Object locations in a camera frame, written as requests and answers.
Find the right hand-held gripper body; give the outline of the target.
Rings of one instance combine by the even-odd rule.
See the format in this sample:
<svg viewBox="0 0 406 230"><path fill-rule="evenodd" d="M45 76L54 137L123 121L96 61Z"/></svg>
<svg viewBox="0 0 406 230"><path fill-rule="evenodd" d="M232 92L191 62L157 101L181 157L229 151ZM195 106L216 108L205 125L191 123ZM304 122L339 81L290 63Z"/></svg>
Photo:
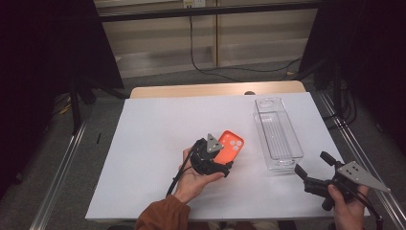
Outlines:
<svg viewBox="0 0 406 230"><path fill-rule="evenodd" d="M385 193L391 191L390 188L372 176L355 161L343 164L337 160L327 160L327 163L335 170L335 174L331 179L321 180L309 177L305 170L302 170L304 190L307 193L323 197L325 200L322 203L322 208L326 211L330 211L335 204L327 190L329 184L333 184L337 187L345 201L350 201L354 197L357 197L359 185L364 185Z"/></svg>

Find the person's right hand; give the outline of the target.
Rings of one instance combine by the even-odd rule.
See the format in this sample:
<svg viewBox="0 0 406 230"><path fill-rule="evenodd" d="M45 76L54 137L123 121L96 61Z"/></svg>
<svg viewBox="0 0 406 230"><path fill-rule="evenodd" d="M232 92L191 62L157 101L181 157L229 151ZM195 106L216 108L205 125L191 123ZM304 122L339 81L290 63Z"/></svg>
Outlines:
<svg viewBox="0 0 406 230"><path fill-rule="evenodd" d="M341 192L332 184L328 185L327 189L335 203L336 230L363 230L365 205L358 199L346 202Z"/></svg>

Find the black curtain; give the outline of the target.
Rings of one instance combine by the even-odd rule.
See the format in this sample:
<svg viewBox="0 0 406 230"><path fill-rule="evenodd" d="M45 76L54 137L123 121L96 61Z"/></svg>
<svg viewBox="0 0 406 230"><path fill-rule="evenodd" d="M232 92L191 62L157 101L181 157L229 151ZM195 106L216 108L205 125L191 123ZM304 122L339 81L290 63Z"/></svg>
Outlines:
<svg viewBox="0 0 406 230"><path fill-rule="evenodd" d="M300 69L326 58L406 155L406 0L325 0Z"/></svg>
<svg viewBox="0 0 406 230"><path fill-rule="evenodd" d="M95 0L0 0L0 198L34 154L56 96L123 86Z"/></svg>

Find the person's left hand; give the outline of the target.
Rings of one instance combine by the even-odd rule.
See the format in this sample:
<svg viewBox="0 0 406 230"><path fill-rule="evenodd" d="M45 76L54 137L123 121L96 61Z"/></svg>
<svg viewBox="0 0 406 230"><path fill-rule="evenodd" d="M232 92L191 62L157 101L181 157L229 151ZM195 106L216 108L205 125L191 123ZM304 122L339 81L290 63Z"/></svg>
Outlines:
<svg viewBox="0 0 406 230"><path fill-rule="evenodd" d="M188 155L191 149L183 150L184 167L180 167L181 176L178 180L174 196L184 204L189 203L191 200L199 196L204 188L221 178L224 177L222 172L216 172L209 175L201 175L193 168Z"/></svg>

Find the white table board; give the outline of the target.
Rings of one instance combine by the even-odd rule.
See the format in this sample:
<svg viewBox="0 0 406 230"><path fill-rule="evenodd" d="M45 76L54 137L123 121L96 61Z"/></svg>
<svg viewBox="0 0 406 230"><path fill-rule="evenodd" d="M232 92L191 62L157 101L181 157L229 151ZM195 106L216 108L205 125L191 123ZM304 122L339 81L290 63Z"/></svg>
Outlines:
<svg viewBox="0 0 406 230"><path fill-rule="evenodd" d="M227 177L191 201L192 220L326 218L322 198L295 173L268 170L254 120L256 96L131 99L117 125L87 218L136 219L165 197L198 139L230 130L244 145Z"/></svg>

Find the clear plastic container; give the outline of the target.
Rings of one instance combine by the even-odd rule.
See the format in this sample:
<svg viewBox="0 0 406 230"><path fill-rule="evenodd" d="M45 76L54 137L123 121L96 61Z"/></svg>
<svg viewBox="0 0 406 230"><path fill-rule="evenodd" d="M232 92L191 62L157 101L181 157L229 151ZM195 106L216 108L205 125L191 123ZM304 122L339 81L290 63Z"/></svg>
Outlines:
<svg viewBox="0 0 406 230"><path fill-rule="evenodd" d="M267 169L272 173L293 172L304 152L283 99L256 99L254 120Z"/></svg>

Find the white wall socket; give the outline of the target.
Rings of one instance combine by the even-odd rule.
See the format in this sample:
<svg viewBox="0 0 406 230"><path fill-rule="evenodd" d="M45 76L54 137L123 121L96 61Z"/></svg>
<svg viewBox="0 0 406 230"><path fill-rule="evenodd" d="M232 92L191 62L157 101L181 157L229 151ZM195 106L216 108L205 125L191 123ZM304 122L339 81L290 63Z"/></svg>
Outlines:
<svg viewBox="0 0 406 230"><path fill-rule="evenodd" d="M206 0L183 0L183 6L185 9L205 8Z"/></svg>

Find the black metal stand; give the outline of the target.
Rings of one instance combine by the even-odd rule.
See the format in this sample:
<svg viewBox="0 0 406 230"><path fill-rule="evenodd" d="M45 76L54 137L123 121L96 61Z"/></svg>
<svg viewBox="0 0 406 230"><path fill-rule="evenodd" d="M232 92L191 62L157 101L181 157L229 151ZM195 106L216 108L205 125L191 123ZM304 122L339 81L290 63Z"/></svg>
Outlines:
<svg viewBox="0 0 406 230"><path fill-rule="evenodd" d="M73 134L76 135L81 126L79 99L82 99L85 104L93 104L96 101L96 96L92 91L90 80L86 77L71 78L69 95L74 123Z"/></svg>

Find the black horizontal bar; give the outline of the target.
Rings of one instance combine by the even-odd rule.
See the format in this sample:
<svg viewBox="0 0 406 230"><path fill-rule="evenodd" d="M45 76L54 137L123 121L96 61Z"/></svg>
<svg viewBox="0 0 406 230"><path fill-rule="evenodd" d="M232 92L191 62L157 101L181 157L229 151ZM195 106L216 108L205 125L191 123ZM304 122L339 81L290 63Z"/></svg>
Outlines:
<svg viewBox="0 0 406 230"><path fill-rule="evenodd" d="M161 11L139 11L139 12L121 12L104 13L99 16L100 22L117 22L146 19L161 19L173 17L206 16L219 14L233 14L246 12L279 12L318 9L323 4L322 0L310 0L304 2L272 3L260 5L242 5L226 7L208 7L194 9L177 9Z"/></svg>

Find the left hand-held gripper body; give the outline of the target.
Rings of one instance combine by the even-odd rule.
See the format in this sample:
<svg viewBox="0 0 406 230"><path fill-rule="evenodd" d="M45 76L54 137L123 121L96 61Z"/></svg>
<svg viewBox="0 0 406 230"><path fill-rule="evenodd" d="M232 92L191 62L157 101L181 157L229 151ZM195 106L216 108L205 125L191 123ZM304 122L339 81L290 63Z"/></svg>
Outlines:
<svg viewBox="0 0 406 230"><path fill-rule="evenodd" d="M201 175L221 173L222 164L215 163L214 158L223 149L223 146L211 133L207 138L195 142L191 149L191 164L193 169Z"/></svg>

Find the orange phone case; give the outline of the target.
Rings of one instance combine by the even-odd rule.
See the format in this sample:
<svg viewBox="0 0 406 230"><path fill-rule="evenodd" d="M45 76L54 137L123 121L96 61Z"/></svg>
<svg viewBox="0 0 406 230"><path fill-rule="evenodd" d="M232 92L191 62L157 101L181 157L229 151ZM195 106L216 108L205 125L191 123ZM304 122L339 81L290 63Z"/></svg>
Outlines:
<svg viewBox="0 0 406 230"><path fill-rule="evenodd" d="M214 158L214 161L222 165L234 161L244 146L244 140L230 130L225 130L218 142L223 146L223 149Z"/></svg>

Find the aluminium floor rail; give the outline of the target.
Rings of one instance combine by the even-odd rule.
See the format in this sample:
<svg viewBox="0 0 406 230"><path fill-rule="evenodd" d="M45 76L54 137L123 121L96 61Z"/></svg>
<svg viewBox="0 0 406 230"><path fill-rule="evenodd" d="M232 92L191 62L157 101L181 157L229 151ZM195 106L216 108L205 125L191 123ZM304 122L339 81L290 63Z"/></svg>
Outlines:
<svg viewBox="0 0 406 230"><path fill-rule="evenodd" d="M332 117L332 121L334 122L333 126L336 127L341 133L341 136L344 138L347 146L350 148L350 152L356 159L356 162L375 176L380 182L382 182L383 179L372 165L371 160L358 143L348 124L335 115L332 98L326 92L319 92L318 95L323 102L324 107L328 111L328 115ZM389 216L385 222L392 222L395 225L396 230L406 230L406 214L404 213L400 204L397 202L394 195L378 190L376 190L375 193L382 207L385 209L386 214Z"/></svg>
<svg viewBox="0 0 406 230"><path fill-rule="evenodd" d="M43 198L29 230L46 230L50 216L55 208L57 199L66 180L69 169L77 153L87 123L83 122L72 136L69 146L59 164L53 181Z"/></svg>

